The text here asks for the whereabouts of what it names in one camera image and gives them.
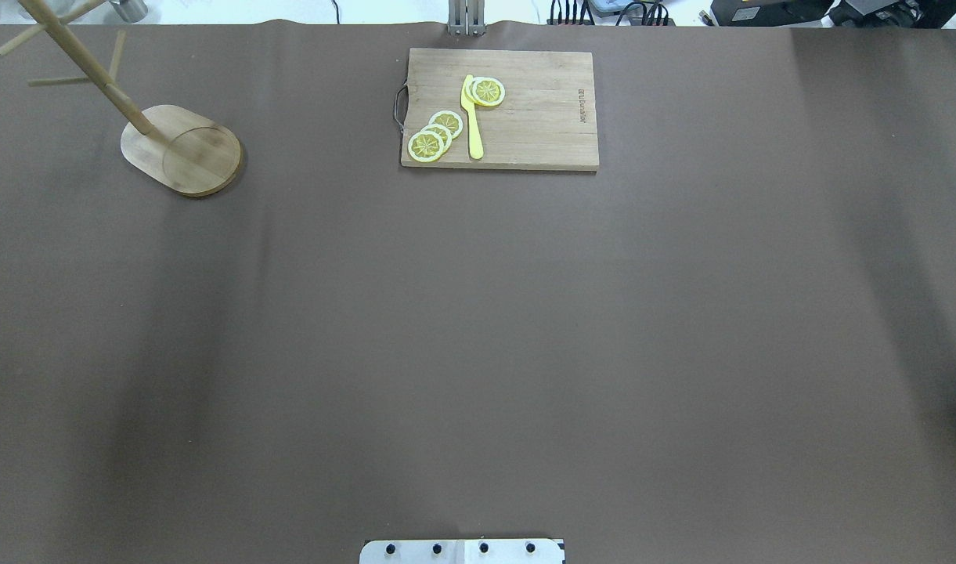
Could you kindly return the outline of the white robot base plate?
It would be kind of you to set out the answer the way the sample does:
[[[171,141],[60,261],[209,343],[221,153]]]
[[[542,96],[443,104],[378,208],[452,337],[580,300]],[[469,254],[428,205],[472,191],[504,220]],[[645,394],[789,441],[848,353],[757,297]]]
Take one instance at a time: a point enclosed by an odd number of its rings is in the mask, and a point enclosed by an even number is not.
[[[374,540],[359,563],[566,563],[565,544],[550,538]]]

